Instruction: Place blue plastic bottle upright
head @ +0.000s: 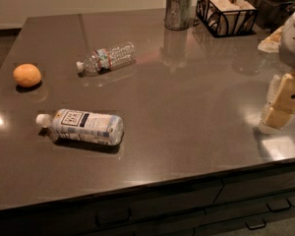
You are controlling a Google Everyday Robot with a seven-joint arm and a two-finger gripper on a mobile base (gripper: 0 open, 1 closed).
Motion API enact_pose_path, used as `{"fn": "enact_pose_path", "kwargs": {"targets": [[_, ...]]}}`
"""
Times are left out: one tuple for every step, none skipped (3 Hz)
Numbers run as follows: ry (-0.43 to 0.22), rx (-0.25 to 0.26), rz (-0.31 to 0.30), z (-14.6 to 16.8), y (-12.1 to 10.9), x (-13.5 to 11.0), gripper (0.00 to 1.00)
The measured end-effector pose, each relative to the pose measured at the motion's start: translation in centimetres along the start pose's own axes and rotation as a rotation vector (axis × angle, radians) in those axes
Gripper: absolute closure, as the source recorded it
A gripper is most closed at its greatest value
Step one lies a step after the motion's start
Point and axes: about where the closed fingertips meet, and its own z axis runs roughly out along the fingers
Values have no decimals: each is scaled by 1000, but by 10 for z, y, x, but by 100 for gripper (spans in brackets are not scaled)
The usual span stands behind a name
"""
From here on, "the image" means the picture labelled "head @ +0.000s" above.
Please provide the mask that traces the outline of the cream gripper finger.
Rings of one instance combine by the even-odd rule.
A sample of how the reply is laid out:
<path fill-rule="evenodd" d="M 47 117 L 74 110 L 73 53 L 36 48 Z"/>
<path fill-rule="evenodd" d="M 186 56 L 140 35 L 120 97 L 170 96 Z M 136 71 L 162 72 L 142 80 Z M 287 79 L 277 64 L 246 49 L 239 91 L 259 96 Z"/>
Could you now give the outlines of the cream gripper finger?
<path fill-rule="evenodd" d="M 272 129 L 283 128 L 295 114 L 295 70 L 281 77 L 274 103 L 266 101 L 261 124 Z"/>
<path fill-rule="evenodd" d="M 280 86 L 281 77 L 279 75 L 274 75 L 267 91 L 266 100 L 268 103 L 274 103 L 276 99 L 276 95 L 278 93 L 278 89 Z"/>

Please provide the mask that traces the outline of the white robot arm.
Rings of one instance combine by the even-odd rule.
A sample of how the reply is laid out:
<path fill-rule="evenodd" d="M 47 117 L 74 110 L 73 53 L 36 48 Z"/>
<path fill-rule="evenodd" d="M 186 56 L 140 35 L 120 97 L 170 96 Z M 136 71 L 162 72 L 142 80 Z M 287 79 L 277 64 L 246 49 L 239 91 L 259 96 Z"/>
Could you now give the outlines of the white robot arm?
<path fill-rule="evenodd" d="M 282 27 L 278 54 L 280 61 L 292 71 L 275 75 L 269 84 L 259 126 L 265 134 L 283 128 L 295 114 L 295 12 Z"/>

